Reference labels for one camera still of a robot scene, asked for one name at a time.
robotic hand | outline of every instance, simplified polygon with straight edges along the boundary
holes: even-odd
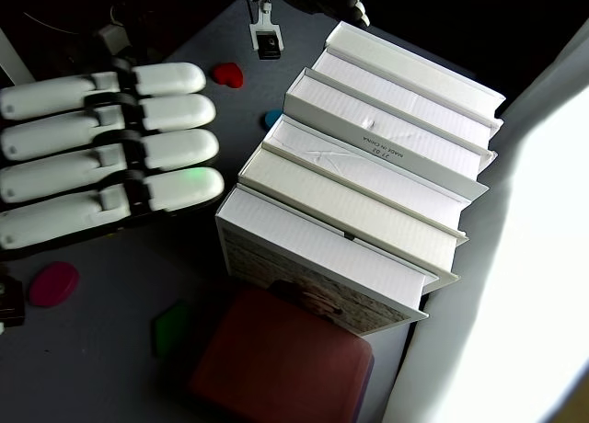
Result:
[[[283,36],[278,25],[271,23],[271,0],[248,0],[258,3],[258,22],[249,25],[251,41],[261,60],[280,58],[284,50]],[[284,0],[308,14],[323,13],[338,21],[345,21],[366,29],[370,20],[360,0]]]
[[[0,260],[218,200],[215,117],[189,63],[70,76],[0,91]]]

black cable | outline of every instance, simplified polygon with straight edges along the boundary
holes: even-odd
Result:
[[[251,5],[249,4],[249,0],[245,0],[246,1],[246,5],[248,5],[248,12],[249,12],[249,21],[251,21],[251,24],[254,24],[254,14],[251,12]]]

blue object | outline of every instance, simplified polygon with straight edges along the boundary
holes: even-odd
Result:
[[[274,125],[274,123],[280,118],[283,114],[281,110],[273,109],[269,112],[266,112],[264,116],[264,125],[266,126],[266,130],[269,131],[270,128]]]

book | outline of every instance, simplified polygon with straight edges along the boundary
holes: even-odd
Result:
[[[313,64],[314,71],[386,103],[398,110],[397,116],[409,119],[426,130],[438,128],[438,133],[445,131],[455,135],[454,140],[464,141],[463,147],[468,147],[469,143],[478,146],[481,150],[489,147],[491,127],[349,63],[331,54],[329,50],[330,48],[327,48],[323,51]]]
[[[467,240],[264,149],[250,157],[239,182],[423,269],[449,271]]]
[[[424,275],[244,189],[216,214],[230,274],[363,335],[427,317]]]
[[[502,125],[494,114],[503,95],[389,41],[340,23],[325,45],[344,60],[488,125],[491,136]]]
[[[289,117],[459,195],[484,192],[481,156],[328,86],[305,69],[284,97]]]
[[[363,151],[353,152],[351,146],[336,142],[282,115],[262,147],[438,229],[457,229],[460,213],[469,200],[399,167],[383,166]]]

white curtain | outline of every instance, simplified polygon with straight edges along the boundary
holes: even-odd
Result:
[[[589,22],[502,115],[385,422],[536,422],[589,357]]]

